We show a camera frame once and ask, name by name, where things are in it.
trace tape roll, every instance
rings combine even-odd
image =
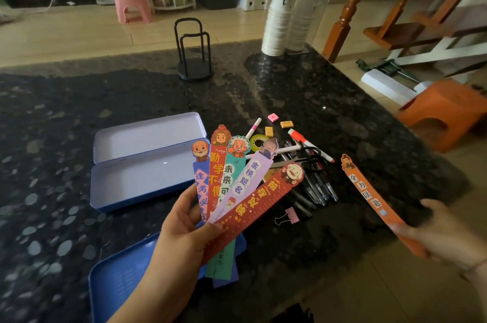
[[[257,141],[262,141],[264,143],[267,141],[269,137],[263,135],[263,134],[256,134],[255,136],[250,137],[250,148],[252,149],[253,152],[259,151],[260,146],[257,146],[255,142]]]

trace paper cup stack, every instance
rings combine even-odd
[[[272,0],[265,23],[262,52],[269,56],[284,53],[286,34],[296,0]]]
[[[317,3],[318,0],[296,0],[287,33],[286,49],[291,51],[304,49]]]

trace orange stool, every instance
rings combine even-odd
[[[408,127],[427,118],[445,123],[447,129],[432,148],[446,152],[487,112],[487,99],[469,86],[443,80],[433,83],[400,110],[397,118]]]
[[[147,0],[115,0],[118,21],[120,23],[127,23],[125,11],[129,6],[135,7],[140,12],[140,14],[142,15],[142,20],[145,23],[152,22],[152,13],[150,12],[150,6]]]

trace binder clip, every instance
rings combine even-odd
[[[184,34],[179,38],[178,36],[178,24],[183,21],[195,21],[200,25],[199,33]],[[174,34],[176,36],[176,44],[178,46],[179,64],[177,65],[177,71],[179,76],[187,81],[198,81],[206,78],[210,78],[213,75],[213,68],[211,67],[211,49],[210,49],[210,35],[208,32],[203,31],[203,24],[197,18],[181,18],[174,23]],[[204,58],[204,43],[203,36],[206,36],[206,43],[208,48],[208,60]],[[186,59],[186,53],[184,49],[184,39],[190,37],[201,38],[201,60],[199,58]]]
[[[289,219],[288,220],[282,220],[282,221],[278,222],[279,219],[282,219],[285,216],[287,216]],[[286,214],[284,214],[283,216],[274,219],[274,223],[276,223],[277,226],[280,226],[282,223],[285,223],[285,222],[291,222],[291,224],[295,224],[299,221],[300,221],[300,219],[298,218],[298,215],[296,214],[293,207],[286,209]]]

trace pink stool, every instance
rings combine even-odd
[[[152,13],[150,12],[150,6],[147,0],[115,0],[118,21],[120,23],[127,23],[127,18],[125,18],[125,11],[129,6],[135,7],[140,12],[144,23],[152,22]]]

